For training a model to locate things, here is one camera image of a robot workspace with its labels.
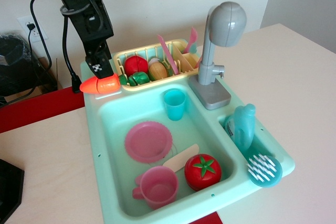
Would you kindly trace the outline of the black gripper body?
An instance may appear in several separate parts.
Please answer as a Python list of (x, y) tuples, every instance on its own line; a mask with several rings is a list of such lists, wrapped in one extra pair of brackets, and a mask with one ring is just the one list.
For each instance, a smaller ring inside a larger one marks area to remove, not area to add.
[(60, 12), (70, 18), (88, 57), (110, 57), (107, 39), (114, 33), (102, 0), (89, 0), (80, 9), (62, 6)]

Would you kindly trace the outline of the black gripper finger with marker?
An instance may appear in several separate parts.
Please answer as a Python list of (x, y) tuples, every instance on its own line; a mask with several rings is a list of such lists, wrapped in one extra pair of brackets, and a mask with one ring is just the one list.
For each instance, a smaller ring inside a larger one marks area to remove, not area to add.
[(88, 55), (85, 61), (91, 72), (98, 78), (104, 79), (112, 76), (112, 67), (109, 59), (104, 52)]

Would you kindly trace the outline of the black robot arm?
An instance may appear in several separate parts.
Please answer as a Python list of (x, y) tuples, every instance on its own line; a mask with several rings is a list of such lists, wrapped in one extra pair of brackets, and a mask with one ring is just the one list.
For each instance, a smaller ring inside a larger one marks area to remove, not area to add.
[(91, 72), (104, 79), (114, 75), (107, 39), (114, 35), (112, 24), (102, 0), (61, 0), (63, 16), (70, 18), (79, 35), (85, 61)]

